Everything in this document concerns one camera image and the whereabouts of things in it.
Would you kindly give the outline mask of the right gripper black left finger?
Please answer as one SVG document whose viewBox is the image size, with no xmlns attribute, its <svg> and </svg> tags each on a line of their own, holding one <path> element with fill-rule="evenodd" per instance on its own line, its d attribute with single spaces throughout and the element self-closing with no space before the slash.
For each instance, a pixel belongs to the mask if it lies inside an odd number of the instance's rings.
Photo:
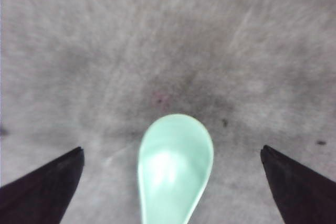
<svg viewBox="0 0 336 224">
<path fill-rule="evenodd" d="M 1 187 L 1 223 L 61 223 L 85 164 L 77 147 Z"/>
</svg>

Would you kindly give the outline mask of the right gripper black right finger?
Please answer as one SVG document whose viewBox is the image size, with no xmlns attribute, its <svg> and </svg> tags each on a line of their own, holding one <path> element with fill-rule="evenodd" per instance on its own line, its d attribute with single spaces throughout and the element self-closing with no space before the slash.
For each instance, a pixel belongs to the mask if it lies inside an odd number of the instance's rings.
<svg viewBox="0 0 336 224">
<path fill-rule="evenodd" d="M 335 182 L 269 145 L 260 150 L 284 223 L 335 223 Z"/>
</svg>

